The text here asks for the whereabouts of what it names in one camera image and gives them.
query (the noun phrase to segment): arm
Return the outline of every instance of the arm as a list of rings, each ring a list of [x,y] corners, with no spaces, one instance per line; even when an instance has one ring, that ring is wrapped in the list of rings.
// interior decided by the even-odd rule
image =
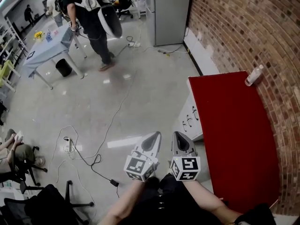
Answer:
[[[15,135],[16,134],[12,134],[10,139],[8,139],[5,143],[0,145],[0,151],[7,148],[15,140]]]
[[[199,182],[188,181],[183,182],[183,184],[199,207],[211,212],[222,224],[234,223],[234,221],[242,215],[226,207],[220,199],[203,187]]]
[[[69,17],[72,22],[72,28],[76,28],[76,8],[74,3],[70,3],[67,6],[67,13],[69,14]]]
[[[11,148],[11,150],[10,150],[10,152],[9,152],[7,158],[6,158],[7,161],[8,161],[8,163],[11,162],[11,159],[12,159],[12,151],[13,151],[13,150],[15,151],[16,147],[19,146],[20,144],[22,144],[22,141],[15,141],[15,142],[14,142],[14,145],[13,145],[13,147]]]
[[[144,186],[144,182],[134,180],[125,194],[110,208],[101,225],[116,225],[122,219],[128,217]]]

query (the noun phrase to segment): yellow object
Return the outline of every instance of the yellow object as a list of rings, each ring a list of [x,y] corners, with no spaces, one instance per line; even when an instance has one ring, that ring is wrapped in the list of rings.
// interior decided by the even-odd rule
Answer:
[[[2,87],[3,84],[4,84],[2,78],[3,78],[3,77],[4,77],[4,78],[7,78],[7,77],[9,76],[10,71],[11,71],[11,69],[10,69],[9,66],[8,66],[8,64],[10,64],[10,66],[12,66],[13,68],[15,68],[14,65],[13,65],[13,63],[12,63],[10,60],[7,60],[7,61],[4,63],[2,69],[0,70],[0,87]]]
[[[44,38],[44,33],[42,31],[37,32],[36,34],[34,34],[34,38],[37,41],[42,41]]]

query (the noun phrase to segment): flowers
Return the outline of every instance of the flowers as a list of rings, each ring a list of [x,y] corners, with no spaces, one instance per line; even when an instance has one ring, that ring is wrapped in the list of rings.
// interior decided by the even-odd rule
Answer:
[[[37,33],[34,35],[34,38],[36,38],[36,39],[41,39],[42,36],[43,36],[43,32],[42,32],[42,31],[39,31],[39,32],[37,32]]]

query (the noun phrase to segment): drawer handle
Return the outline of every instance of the drawer handle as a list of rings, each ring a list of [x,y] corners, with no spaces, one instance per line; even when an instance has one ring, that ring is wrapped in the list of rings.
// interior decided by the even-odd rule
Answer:
[[[195,109],[195,107],[193,106],[193,115],[195,116],[195,118],[196,118],[196,115],[195,115],[195,112],[197,111],[197,109]]]
[[[192,119],[191,119],[191,118],[189,118],[189,117],[188,117],[188,115],[187,115],[187,123],[188,123],[188,125],[189,125],[189,126],[190,126],[190,128],[191,128],[191,127],[192,127],[192,125],[190,125],[190,124],[189,124],[189,120],[192,120]]]
[[[184,130],[185,132],[187,132],[186,129],[184,128],[184,126],[186,126],[186,124],[184,123],[184,121],[182,121],[182,126],[183,126],[183,130]]]

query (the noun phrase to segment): seated person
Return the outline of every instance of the seated person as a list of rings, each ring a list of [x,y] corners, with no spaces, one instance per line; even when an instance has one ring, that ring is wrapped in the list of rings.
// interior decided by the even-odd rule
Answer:
[[[15,158],[23,162],[29,160],[36,166],[43,166],[45,159],[43,157],[35,158],[32,148],[23,144],[22,141],[15,139],[16,133],[9,129],[5,142],[0,145],[0,173],[8,173],[11,171],[10,164],[12,162],[12,150],[15,151]]]
[[[156,177],[146,182],[134,180],[100,223],[117,224],[276,225],[266,204],[242,215],[229,209],[198,181],[176,181],[171,173],[161,181]]]

